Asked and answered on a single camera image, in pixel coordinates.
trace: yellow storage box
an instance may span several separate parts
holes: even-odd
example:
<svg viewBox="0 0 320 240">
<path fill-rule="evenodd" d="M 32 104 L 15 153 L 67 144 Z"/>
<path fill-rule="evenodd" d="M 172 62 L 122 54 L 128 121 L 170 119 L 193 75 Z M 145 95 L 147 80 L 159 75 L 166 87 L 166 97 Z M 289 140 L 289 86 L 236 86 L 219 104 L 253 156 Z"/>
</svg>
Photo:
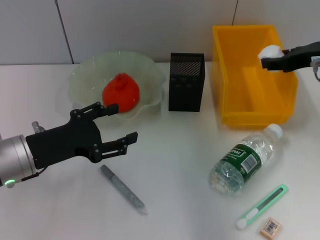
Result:
<svg viewBox="0 0 320 240">
<path fill-rule="evenodd" d="M 212 90 L 221 122 L 236 128 L 285 123 L 294 113 L 298 79 L 269 72 L 258 59 L 269 45 L 282 48 L 271 25 L 213 27 Z"/>
</svg>

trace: white wall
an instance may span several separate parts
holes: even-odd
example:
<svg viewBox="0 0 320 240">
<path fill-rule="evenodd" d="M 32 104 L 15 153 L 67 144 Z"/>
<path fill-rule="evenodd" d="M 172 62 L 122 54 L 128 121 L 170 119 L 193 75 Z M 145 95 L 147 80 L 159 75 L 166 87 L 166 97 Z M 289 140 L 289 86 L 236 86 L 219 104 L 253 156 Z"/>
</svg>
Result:
<svg viewBox="0 0 320 240">
<path fill-rule="evenodd" d="M 235 25 L 271 24 L 287 48 L 320 41 L 320 0 L 239 0 Z"/>
<path fill-rule="evenodd" d="M 70 63 L 54 0 L 0 0 L 0 65 Z"/>
<path fill-rule="evenodd" d="M 171 52 L 212 56 L 212 25 L 231 25 L 237 0 L 59 0 L 75 63 L 131 50 L 155 61 Z"/>
</svg>

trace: green bottle label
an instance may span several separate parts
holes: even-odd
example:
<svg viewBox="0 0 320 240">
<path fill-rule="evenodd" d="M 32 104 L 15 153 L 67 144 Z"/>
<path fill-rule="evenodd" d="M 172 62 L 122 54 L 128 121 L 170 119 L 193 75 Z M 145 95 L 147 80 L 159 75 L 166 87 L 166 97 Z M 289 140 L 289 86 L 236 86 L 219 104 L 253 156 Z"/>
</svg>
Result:
<svg viewBox="0 0 320 240">
<path fill-rule="evenodd" d="M 233 165 L 243 176 L 246 183 L 261 168 L 259 155 L 249 146 L 238 144 L 222 159 Z"/>
</svg>

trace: black mesh pen holder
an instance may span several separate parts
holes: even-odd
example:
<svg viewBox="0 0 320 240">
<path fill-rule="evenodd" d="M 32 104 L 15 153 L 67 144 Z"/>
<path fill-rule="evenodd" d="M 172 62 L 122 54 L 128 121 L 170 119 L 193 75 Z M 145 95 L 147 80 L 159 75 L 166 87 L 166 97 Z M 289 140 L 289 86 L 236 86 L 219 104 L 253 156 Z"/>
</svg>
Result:
<svg viewBox="0 0 320 240">
<path fill-rule="evenodd" d="M 199 112 L 205 77 L 203 53 L 171 53 L 169 111 Z"/>
</svg>

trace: white tabletop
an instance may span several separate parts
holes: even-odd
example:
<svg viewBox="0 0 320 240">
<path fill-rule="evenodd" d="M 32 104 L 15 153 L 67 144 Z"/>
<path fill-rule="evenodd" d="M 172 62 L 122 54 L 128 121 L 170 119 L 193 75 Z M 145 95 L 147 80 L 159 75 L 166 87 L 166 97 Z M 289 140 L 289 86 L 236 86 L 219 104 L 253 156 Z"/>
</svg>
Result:
<svg viewBox="0 0 320 240">
<path fill-rule="evenodd" d="M 169 64 L 159 63 L 168 77 Z M 0 66 L 2 138 L 65 124 L 73 105 L 67 79 L 76 65 Z M 127 155 L 93 164 L 75 157 L 40 176 L 0 188 L 0 235 L 4 240 L 253 240 L 268 217 L 283 225 L 279 240 L 319 239 L 320 83 L 311 68 L 298 72 L 296 110 L 283 125 L 282 156 L 262 168 L 238 196 L 209 186 L 214 164 L 248 131 L 229 130 L 215 113 L 206 66 L 200 112 L 169 112 L 168 82 L 158 108 L 133 120 L 97 121 L 102 140 L 137 131 Z M 98 171 L 106 164 L 145 203 L 142 216 Z M 234 221 L 276 186 L 289 192 L 244 231 Z"/>
</svg>

